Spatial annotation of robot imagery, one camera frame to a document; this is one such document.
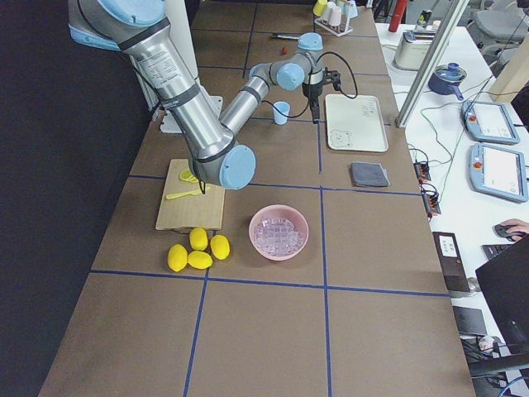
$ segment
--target white toaster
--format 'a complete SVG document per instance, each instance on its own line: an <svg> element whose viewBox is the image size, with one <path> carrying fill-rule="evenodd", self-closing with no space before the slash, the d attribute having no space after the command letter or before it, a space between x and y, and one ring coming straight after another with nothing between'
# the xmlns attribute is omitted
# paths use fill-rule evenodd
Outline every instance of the white toaster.
<svg viewBox="0 0 529 397"><path fill-rule="evenodd" d="M419 70L435 36L434 31L404 31L393 59L395 67Z"/></svg>

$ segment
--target white tray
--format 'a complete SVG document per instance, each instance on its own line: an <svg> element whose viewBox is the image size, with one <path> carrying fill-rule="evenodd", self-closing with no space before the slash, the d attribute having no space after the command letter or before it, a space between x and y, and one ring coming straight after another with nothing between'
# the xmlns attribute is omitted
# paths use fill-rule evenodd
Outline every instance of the white tray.
<svg viewBox="0 0 529 397"><path fill-rule="evenodd" d="M342 94L325 97L327 144L337 151L388 149L379 100L370 95L349 99Z"/></svg>

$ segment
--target blue saucepan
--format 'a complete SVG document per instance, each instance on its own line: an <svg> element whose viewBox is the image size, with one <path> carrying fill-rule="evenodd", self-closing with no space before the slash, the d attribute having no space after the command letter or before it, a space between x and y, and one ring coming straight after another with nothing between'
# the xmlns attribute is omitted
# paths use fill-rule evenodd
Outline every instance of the blue saucepan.
<svg viewBox="0 0 529 397"><path fill-rule="evenodd" d="M451 95L454 93L462 101L463 94L459 86L465 77L466 72L454 62L448 65L437 66L430 77L428 87L434 93L440 93L441 95Z"/></svg>

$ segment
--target dark wall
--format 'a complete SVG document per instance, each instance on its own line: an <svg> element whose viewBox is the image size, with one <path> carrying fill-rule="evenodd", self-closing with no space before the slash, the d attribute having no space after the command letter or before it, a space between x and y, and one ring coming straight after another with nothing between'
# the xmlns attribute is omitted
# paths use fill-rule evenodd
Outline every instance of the dark wall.
<svg viewBox="0 0 529 397"><path fill-rule="evenodd" d="M131 68L67 2L0 2L0 395L36 396L148 126Z"/></svg>

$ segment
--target light blue joint cap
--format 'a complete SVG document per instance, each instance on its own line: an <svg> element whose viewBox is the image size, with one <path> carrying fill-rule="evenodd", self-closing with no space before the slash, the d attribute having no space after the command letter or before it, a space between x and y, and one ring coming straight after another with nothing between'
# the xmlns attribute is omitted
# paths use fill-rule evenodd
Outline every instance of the light blue joint cap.
<svg viewBox="0 0 529 397"><path fill-rule="evenodd" d="M237 145L224 157L219 172L219 180L224 189L244 188L255 173L254 152L244 145Z"/></svg>
<svg viewBox="0 0 529 397"><path fill-rule="evenodd" d="M99 5L118 21L147 27L165 16L164 0L98 0Z"/></svg>
<svg viewBox="0 0 529 397"><path fill-rule="evenodd" d="M102 37L95 36L86 31L81 31L70 24L68 24L68 26L69 35L76 43L101 48L102 50L120 51L119 46L115 41L103 39Z"/></svg>
<svg viewBox="0 0 529 397"><path fill-rule="evenodd" d="M287 91L294 91L305 79L305 72L298 64L284 64L276 75L279 87Z"/></svg>
<svg viewBox="0 0 529 397"><path fill-rule="evenodd" d="M250 77L253 77L253 76L254 76L254 72L255 72L255 70L256 70L257 68L259 68L261 65L264 65L264 64L257 64L256 66L252 67L252 68L250 69L250 74L249 74L249 76L250 76Z"/></svg>
<svg viewBox="0 0 529 397"><path fill-rule="evenodd" d="M305 33L299 37L298 48L307 51L321 51L323 50L322 37L313 32Z"/></svg>

